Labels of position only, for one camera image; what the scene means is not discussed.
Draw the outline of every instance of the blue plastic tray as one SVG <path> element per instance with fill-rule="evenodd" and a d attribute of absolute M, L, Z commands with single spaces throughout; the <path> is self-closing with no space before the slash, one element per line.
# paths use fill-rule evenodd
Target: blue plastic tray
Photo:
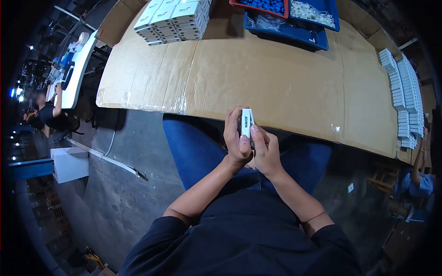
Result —
<path fill-rule="evenodd" d="M 252 34 L 256 34 L 259 38 L 273 40 L 285 44 L 290 44 L 309 51 L 328 50 L 328 40 L 324 28 L 320 31 L 309 31 L 299 27 L 292 27 L 288 24 L 282 24 L 279 27 L 280 32 L 266 30 L 261 28 L 252 28 L 247 25 L 247 16 L 255 18 L 257 13 L 246 11 L 244 13 L 244 29 Z"/>
<path fill-rule="evenodd" d="M 289 0 L 289 19 L 288 19 L 289 22 L 291 22 L 292 24 L 294 23 L 295 25 L 297 25 L 299 27 L 307 28 L 310 30 L 317 30 L 319 26 L 322 26 L 324 28 L 327 28 L 327 29 L 330 29 L 330 30 L 333 30 L 336 32 L 339 32 L 341 30 L 341 28 L 339 26 L 338 8 L 336 6 L 335 0 L 299 0 L 299 1 L 303 2 L 303 3 L 310 4 L 312 7 L 316 8 L 319 11 L 327 11 L 329 14 L 332 15 L 333 20 L 335 21 L 335 28 L 331 28 L 330 26 L 320 24 L 320 23 L 317 23 L 317 22 L 314 22 L 314 21 L 311 21 L 308 19 L 293 17 L 290 14 L 290 7 L 292 6 L 291 0 Z"/>

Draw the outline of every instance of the white product stack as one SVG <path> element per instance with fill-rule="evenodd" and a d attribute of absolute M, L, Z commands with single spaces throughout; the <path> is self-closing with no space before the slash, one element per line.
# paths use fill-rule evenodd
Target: white product stack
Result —
<path fill-rule="evenodd" d="M 402 87 L 402 82 L 400 81 L 397 63 L 388 49 L 383 49 L 380 51 L 379 57 L 381 58 L 382 67 L 384 67 L 390 77 L 391 92 L 393 95 L 393 107 L 398 112 L 404 111 L 406 110 L 404 89 Z"/>
<path fill-rule="evenodd" d="M 209 21 L 208 0 L 180 0 L 172 20 L 183 40 L 201 39 Z"/>
<path fill-rule="evenodd" d="M 133 29 L 149 46 L 201 39 L 211 0 L 152 0 Z"/>
<path fill-rule="evenodd" d="M 410 114 L 410 132 L 418 138 L 423 137 L 423 107 L 417 75 L 407 57 L 397 63 L 402 86 L 404 87 L 405 107 Z"/>
<path fill-rule="evenodd" d="M 415 148 L 423 137 L 423 108 L 416 72 L 408 59 L 396 62 L 388 49 L 379 52 L 390 77 L 393 106 L 397 110 L 398 138 L 402 147 Z"/>

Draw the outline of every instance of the blue shirt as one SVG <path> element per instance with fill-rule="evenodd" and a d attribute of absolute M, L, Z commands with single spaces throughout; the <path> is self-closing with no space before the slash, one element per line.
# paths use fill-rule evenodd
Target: blue shirt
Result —
<path fill-rule="evenodd" d="M 412 197 L 429 197 L 433 192 L 434 176 L 432 174 L 420 175 L 419 187 L 412 183 L 411 173 L 408 173 L 401 183 L 403 191 L 408 190 Z"/>
<path fill-rule="evenodd" d="M 240 190 L 215 200 L 198 225 L 156 219 L 119 270 L 134 275 L 361 275 L 358 254 L 337 225 L 311 238 L 277 196 Z"/>

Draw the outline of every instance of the hand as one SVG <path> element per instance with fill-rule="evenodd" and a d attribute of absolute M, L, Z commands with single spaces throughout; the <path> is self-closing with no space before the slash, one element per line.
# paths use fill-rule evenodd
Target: hand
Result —
<path fill-rule="evenodd" d="M 240 171 L 253 157 L 250 140 L 245 135 L 240 137 L 238 133 L 237 120 L 243 108 L 249 107 L 237 106 L 225 113 L 224 140 L 229 150 L 225 159 L 236 172 Z"/>
<path fill-rule="evenodd" d="M 257 125 L 251 126 L 255 142 L 255 165 L 268 179 L 284 171 L 279 158 L 278 138 Z"/>
<path fill-rule="evenodd" d="M 55 94 L 60 95 L 61 94 L 61 83 L 57 83 L 57 85 L 54 87 Z"/>

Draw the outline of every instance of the table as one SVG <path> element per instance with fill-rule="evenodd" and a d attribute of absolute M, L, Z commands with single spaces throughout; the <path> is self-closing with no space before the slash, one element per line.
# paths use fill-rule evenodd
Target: table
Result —
<path fill-rule="evenodd" d="M 96 33 L 97 31 L 93 32 L 81 51 L 74 54 L 72 58 L 74 66 L 71 66 L 71 68 L 66 68 L 65 75 L 69 76 L 69 74 L 71 74 L 71 77 L 66 89 L 63 90 L 63 100 L 61 102 L 62 109 L 73 109 L 77 105 L 78 94 L 80 92 L 84 72 L 86 71 L 89 59 L 91 58 L 92 52 L 95 50 L 95 45 L 97 43 L 97 39 L 95 38 Z M 52 98 L 53 94 L 55 93 L 52 87 L 54 87 L 57 83 L 58 81 L 49 87 L 49 93 L 47 95 L 48 99 Z M 57 103 L 57 100 L 58 95 L 55 96 L 54 105 Z"/>

